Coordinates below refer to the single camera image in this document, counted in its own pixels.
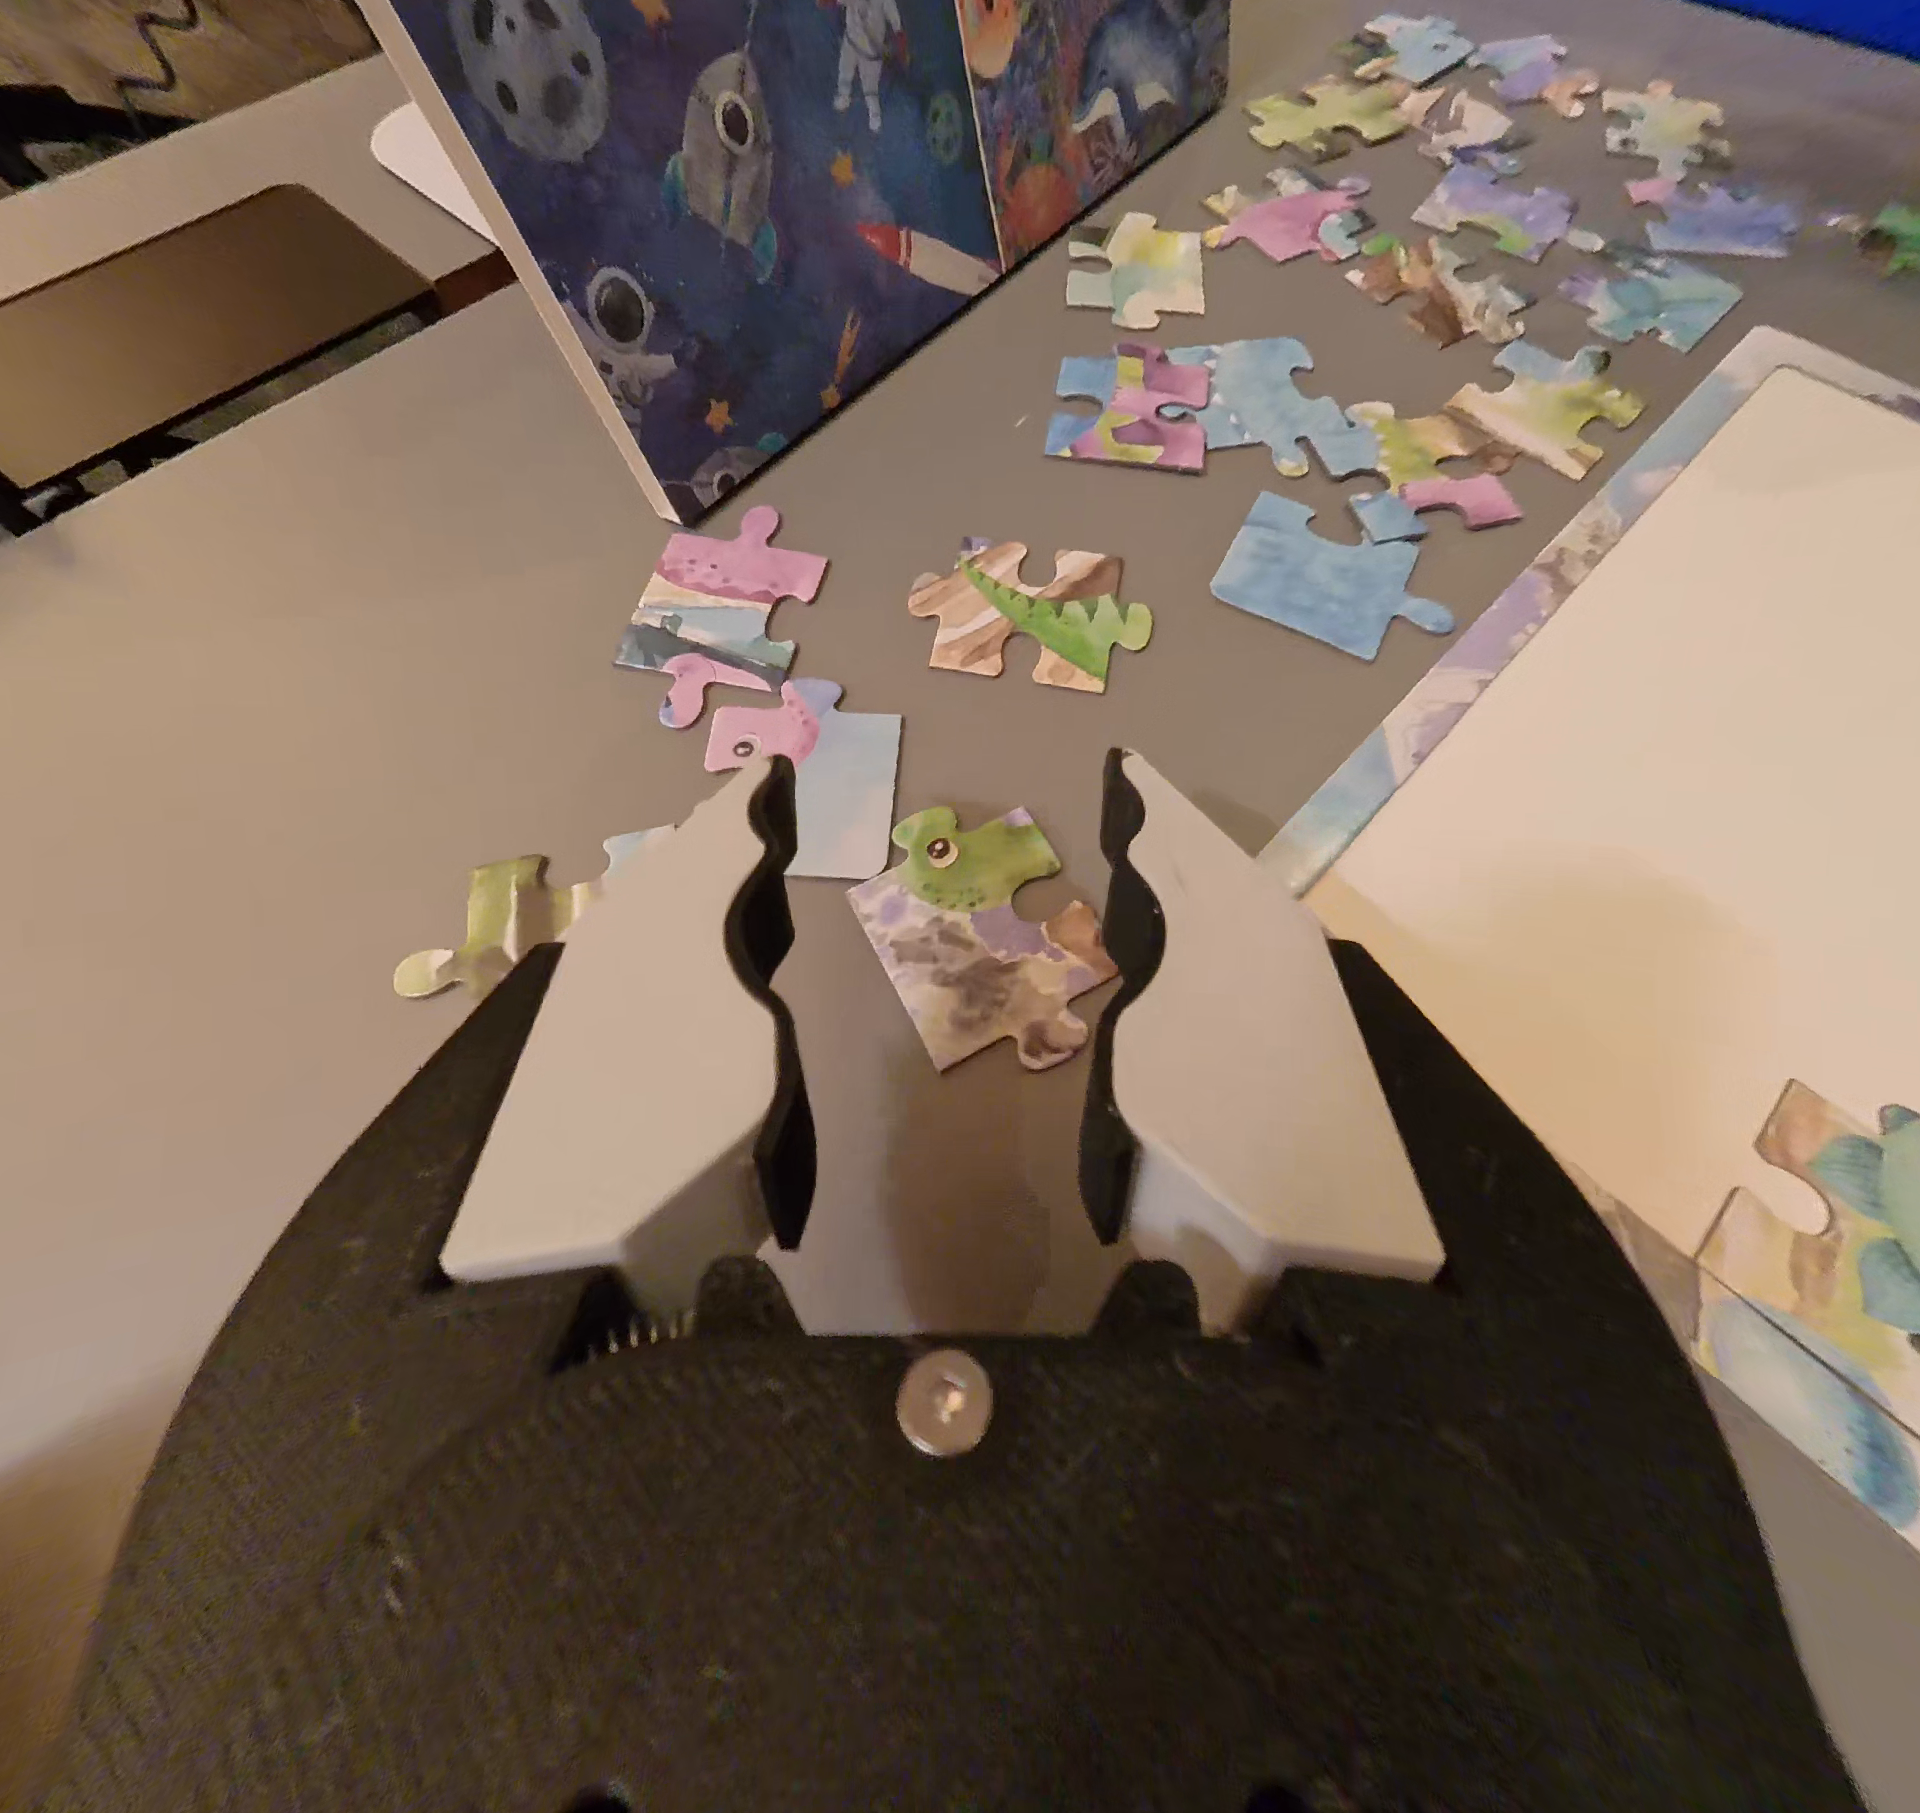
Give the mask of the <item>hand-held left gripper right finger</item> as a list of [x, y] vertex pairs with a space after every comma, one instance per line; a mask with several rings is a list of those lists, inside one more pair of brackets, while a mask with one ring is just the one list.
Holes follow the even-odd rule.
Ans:
[[1135, 750], [1104, 756], [1099, 838], [1118, 985], [1077, 1133], [1095, 1240], [1195, 1289], [1433, 1280], [1441, 1240], [1319, 921]]

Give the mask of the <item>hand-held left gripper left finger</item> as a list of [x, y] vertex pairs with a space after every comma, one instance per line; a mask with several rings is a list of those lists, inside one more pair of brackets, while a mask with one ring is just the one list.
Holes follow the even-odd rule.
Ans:
[[487, 1284], [614, 1271], [698, 1289], [714, 1261], [796, 1250], [819, 1145], [793, 1016], [796, 769], [754, 754], [607, 870], [548, 949], [538, 1014], [440, 1254]]

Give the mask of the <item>green dinosaur head jigsaw piece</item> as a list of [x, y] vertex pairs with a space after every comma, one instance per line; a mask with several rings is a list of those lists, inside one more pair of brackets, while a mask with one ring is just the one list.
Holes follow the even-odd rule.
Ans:
[[930, 807], [892, 830], [901, 863], [847, 892], [934, 1067], [947, 1071], [1008, 1041], [1025, 1071], [1076, 1058], [1089, 1026], [1074, 1003], [1118, 979], [1092, 908], [1049, 920], [1016, 910], [1022, 889], [1060, 865], [1042, 828], [1016, 809], [963, 828]]

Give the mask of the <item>puzzle tray with painted border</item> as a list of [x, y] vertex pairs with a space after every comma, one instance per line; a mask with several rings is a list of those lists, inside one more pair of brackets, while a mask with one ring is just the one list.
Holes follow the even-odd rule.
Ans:
[[1822, 1225], [1754, 1152], [1789, 1080], [1863, 1127], [1918, 1088], [1915, 384], [1759, 331], [1786, 367], [1291, 891], [1573, 1178], [1692, 1362], [1915, 1547], [1915, 1350], [1866, 1369], [1699, 1263], [1737, 1188]]

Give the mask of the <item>light blue jigsaw piece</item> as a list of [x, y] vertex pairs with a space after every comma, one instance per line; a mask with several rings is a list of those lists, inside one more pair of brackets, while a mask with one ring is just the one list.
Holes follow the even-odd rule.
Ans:
[[1410, 540], [1331, 541], [1311, 511], [1262, 491], [1210, 582], [1211, 599], [1259, 616], [1357, 661], [1376, 661], [1399, 618], [1426, 636], [1451, 636], [1453, 613], [1408, 590], [1418, 565]]

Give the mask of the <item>green beige jigsaw piece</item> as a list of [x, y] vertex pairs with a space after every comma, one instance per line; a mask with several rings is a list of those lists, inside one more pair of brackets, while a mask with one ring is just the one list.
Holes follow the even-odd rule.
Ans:
[[930, 667], [974, 677], [1005, 674], [1016, 636], [1037, 647], [1040, 686], [1103, 694], [1113, 652], [1138, 654], [1152, 636], [1147, 605], [1121, 605], [1121, 561], [1084, 550], [1053, 555], [1053, 578], [1037, 590], [1023, 580], [1028, 547], [972, 537], [943, 575], [919, 578], [906, 613], [935, 626]]

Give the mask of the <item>pale blue yellow jigsaw piece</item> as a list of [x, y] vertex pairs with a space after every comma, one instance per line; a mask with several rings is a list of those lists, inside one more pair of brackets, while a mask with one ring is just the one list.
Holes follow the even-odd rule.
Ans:
[[1896, 1366], [1918, 1335], [1915, 1109], [1884, 1105], [1863, 1127], [1789, 1080], [1754, 1152], [1823, 1201], [1822, 1225], [1790, 1227], [1737, 1188], [1701, 1246], [1701, 1269], [1850, 1352], [1861, 1366]]

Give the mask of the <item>pile of jigsaw pieces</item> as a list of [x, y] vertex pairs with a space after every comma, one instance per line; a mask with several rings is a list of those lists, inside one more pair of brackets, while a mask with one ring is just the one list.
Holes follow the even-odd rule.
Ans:
[[[1519, 460], [1579, 479], [1603, 449], [1586, 428], [1606, 423], [1626, 430], [1642, 400], [1609, 373], [1609, 351], [1584, 343], [1578, 354], [1545, 354], [1527, 335], [1524, 313], [1540, 298], [1500, 278], [1502, 262], [1540, 263], [1553, 248], [1579, 254], [1582, 265], [1551, 293], [1584, 313], [1582, 325], [1614, 357], [1635, 339], [1657, 339], [1688, 354], [1712, 336], [1742, 299], [1737, 285], [1703, 265], [1708, 259], [1790, 259], [1800, 234], [1817, 229], [1844, 236], [1859, 262], [1881, 278], [1915, 285], [1913, 205], [1888, 202], [1872, 216], [1802, 211], [1804, 195], [1775, 192], [1726, 175], [1730, 154], [1715, 103], [1681, 99], [1666, 79], [1642, 90], [1603, 90], [1591, 71], [1567, 67], [1568, 49], [1553, 37], [1522, 37], [1475, 46], [1441, 17], [1378, 16], [1335, 50], [1341, 71], [1282, 95], [1248, 99], [1248, 137], [1284, 156], [1262, 173], [1259, 191], [1228, 184], [1202, 198], [1202, 232], [1161, 229], [1140, 211], [1070, 221], [1070, 307], [1106, 313], [1124, 333], [1119, 345], [1167, 354], [1201, 351], [1211, 367], [1205, 410], [1207, 455], [1259, 448], [1277, 477], [1298, 484], [1317, 460], [1329, 479], [1378, 481], [1354, 496], [1349, 516], [1374, 540], [1426, 537], [1423, 515], [1448, 512], [1466, 528], [1506, 527], [1522, 518], [1500, 479]], [[1589, 107], [1610, 117], [1604, 149], [1629, 157], [1642, 175], [1626, 180], [1642, 236], [1609, 236], [1578, 225], [1578, 195], [1522, 179], [1527, 103], [1542, 114], [1579, 117]], [[1436, 168], [1418, 209], [1421, 230], [1384, 230], [1362, 202], [1369, 179], [1357, 161], [1388, 142], [1415, 140]], [[1406, 317], [1448, 351], [1459, 341], [1497, 347], [1491, 367], [1504, 386], [1465, 384], [1444, 407], [1415, 416], [1387, 401], [1302, 394], [1313, 359], [1291, 335], [1234, 339], [1165, 350], [1140, 339], [1165, 313], [1202, 316], [1202, 263], [1245, 242], [1272, 265], [1319, 259], [1336, 267], [1376, 307], [1408, 302]], [[1356, 746], [1317, 792], [1278, 832], [1263, 858], [1303, 892], [1342, 854], [1388, 799], [1423, 764], [1475, 698], [1502, 674], [1584, 580], [1600, 552], [1678, 477], [1724, 420], [1737, 396], [1786, 367], [1761, 364], [1772, 347], [1754, 328], [1724, 369], [1678, 406], [1635, 455], [1633, 470], [1582, 509], [1570, 532], [1529, 563], [1491, 613], [1472, 626], [1440, 667]], [[780, 455], [779, 432], [751, 445], [718, 448], [684, 491], [684, 527], [738, 498], [756, 473]]]

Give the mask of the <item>illustrated puzzle box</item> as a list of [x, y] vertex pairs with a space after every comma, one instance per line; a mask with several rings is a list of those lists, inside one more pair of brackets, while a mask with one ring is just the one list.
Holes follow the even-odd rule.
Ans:
[[1225, 97], [1231, 0], [355, 0], [701, 518]]

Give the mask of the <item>white card sheet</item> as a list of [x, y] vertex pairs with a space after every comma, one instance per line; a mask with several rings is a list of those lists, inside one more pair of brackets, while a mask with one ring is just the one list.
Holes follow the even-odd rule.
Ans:
[[374, 125], [371, 160], [379, 170], [457, 219], [481, 241], [496, 248], [488, 217], [472, 198], [420, 104], [408, 103]]

